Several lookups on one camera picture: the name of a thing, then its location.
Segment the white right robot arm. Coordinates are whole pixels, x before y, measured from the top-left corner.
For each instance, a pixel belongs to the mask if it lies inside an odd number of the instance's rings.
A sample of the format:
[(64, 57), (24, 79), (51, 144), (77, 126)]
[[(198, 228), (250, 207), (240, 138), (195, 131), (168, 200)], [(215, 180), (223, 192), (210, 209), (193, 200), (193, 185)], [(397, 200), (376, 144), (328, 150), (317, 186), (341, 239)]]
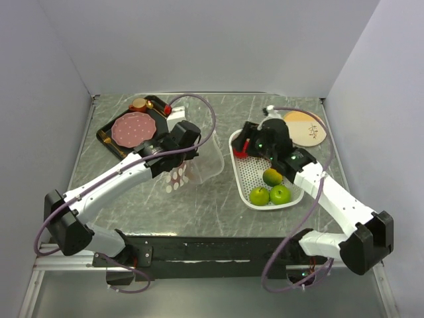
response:
[(268, 160), (273, 169), (316, 199), (341, 228), (340, 234), (310, 230), (297, 235), (298, 242), (290, 247), (294, 262), (305, 264), (312, 256), (334, 258), (363, 275), (393, 252), (393, 217), (361, 203), (312, 154), (294, 146), (283, 120), (247, 121), (231, 146), (249, 157)]

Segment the clear polka dot zip bag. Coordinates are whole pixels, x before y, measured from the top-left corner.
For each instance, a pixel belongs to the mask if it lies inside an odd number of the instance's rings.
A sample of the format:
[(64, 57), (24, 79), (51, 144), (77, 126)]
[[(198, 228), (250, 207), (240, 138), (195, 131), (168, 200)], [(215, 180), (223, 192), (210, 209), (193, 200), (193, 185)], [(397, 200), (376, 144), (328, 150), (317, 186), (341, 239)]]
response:
[(176, 195), (182, 191), (204, 184), (223, 171), (224, 158), (219, 148), (217, 133), (199, 148), (199, 156), (186, 160), (163, 177), (164, 193)]

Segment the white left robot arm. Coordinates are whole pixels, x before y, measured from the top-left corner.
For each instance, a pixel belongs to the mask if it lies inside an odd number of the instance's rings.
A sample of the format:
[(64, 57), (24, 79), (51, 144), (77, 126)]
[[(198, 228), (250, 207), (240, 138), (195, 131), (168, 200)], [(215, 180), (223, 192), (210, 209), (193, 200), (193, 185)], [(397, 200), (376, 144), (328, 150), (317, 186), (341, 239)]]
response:
[(200, 129), (180, 121), (170, 132), (144, 141), (110, 170), (67, 194), (53, 190), (44, 198), (44, 221), (65, 256), (90, 250), (108, 256), (117, 266), (131, 260), (125, 235), (92, 225), (98, 212), (124, 192), (195, 158)]

